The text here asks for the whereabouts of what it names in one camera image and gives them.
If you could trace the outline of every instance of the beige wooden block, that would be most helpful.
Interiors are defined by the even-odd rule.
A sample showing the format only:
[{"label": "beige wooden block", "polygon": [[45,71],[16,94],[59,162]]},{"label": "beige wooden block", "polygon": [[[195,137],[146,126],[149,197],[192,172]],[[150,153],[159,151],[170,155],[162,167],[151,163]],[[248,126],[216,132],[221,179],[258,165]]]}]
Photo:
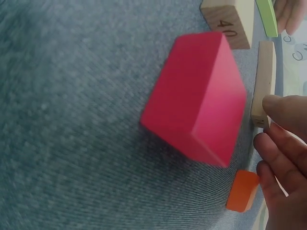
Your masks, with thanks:
[{"label": "beige wooden block", "polygon": [[271,119],[262,107],[264,96],[275,94],[276,52],[274,42],[259,43],[258,67],[250,116],[256,127],[270,127]]},{"label": "beige wooden block", "polygon": [[254,0],[203,0],[201,4],[211,30],[224,33],[232,49],[251,48],[254,8]]}]

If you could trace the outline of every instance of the fingernail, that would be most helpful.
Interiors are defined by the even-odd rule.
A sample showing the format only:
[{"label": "fingernail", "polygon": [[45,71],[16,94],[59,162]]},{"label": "fingernail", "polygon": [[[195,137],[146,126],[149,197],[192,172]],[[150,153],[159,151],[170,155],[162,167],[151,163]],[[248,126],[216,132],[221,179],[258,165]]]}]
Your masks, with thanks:
[{"label": "fingernail", "polygon": [[281,97],[277,96],[277,95],[267,95],[267,96],[265,96],[262,100],[263,109],[266,110],[266,109],[271,109],[271,108],[275,107],[280,99],[281,99]]}]

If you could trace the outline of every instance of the rectangular block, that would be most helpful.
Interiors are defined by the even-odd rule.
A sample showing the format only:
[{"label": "rectangular block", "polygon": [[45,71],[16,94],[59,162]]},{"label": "rectangular block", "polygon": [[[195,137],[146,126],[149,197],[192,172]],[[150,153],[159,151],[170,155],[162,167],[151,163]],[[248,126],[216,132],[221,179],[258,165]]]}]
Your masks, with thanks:
[{"label": "rectangular block", "polygon": [[266,35],[268,37],[278,37],[277,21],[272,0],[256,0],[256,2]]},{"label": "rectangular block", "polygon": [[264,96],[275,94],[276,84],[276,52],[274,42],[262,41],[259,43],[258,67],[255,82],[254,98],[250,116],[256,127],[266,128],[271,119],[262,107]]},{"label": "rectangular block", "polygon": [[258,184],[259,177],[257,174],[238,170],[229,193],[226,208],[236,212],[248,211],[253,204]]},{"label": "rectangular block", "polygon": [[211,30],[224,33],[231,49],[251,48],[254,8],[254,0],[204,0],[201,4]]},{"label": "rectangular block", "polygon": [[246,90],[222,33],[176,39],[141,124],[192,160],[227,167]]}]

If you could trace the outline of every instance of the wooden block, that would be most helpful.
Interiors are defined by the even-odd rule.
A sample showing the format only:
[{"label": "wooden block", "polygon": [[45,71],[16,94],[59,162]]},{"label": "wooden block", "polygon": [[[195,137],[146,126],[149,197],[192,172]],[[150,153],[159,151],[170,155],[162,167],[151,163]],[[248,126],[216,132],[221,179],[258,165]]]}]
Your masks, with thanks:
[{"label": "wooden block", "polygon": [[276,53],[274,42],[259,43],[258,67],[255,82],[254,98],[250,116],[256,127],[270,127],[271,119],[262,107],[264,96],[275,94],[276,84]]},{"label": "wooden block", "polygon": [[236,212],[246,212],[253,204],[259,177],[245,170],[236,172],[235,180],[229,193],[226,208]]},{"label": "wooden block", "polygon": [[278,37],[277,21],[272,0],[256,0],[263,27],[268,37]]},{"label": "wooden block", "polygon": [[227,167],[246,90],[222,33],[176,39],[141,123],[192,160]]},{"label": "wooden block", "polygon": [[250,49],[254,0],[203,0],[201,12],[212,31],[226,35],[232,49]]}]

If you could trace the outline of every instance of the gray carpet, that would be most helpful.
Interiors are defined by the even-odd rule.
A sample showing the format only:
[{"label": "gray carpet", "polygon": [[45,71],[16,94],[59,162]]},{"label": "gray carpet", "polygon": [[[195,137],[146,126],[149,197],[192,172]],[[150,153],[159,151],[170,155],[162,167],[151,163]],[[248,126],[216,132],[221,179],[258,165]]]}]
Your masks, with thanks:
[{"label": "gray carpet", "polygon": [[258,43],[234,51],[248,92],[229,168],[192,162],[139,125],[174,39],[208,31],[200,0],[6,0],[0,5],[0,229],[251,228],[225,209],[254,169]]}]

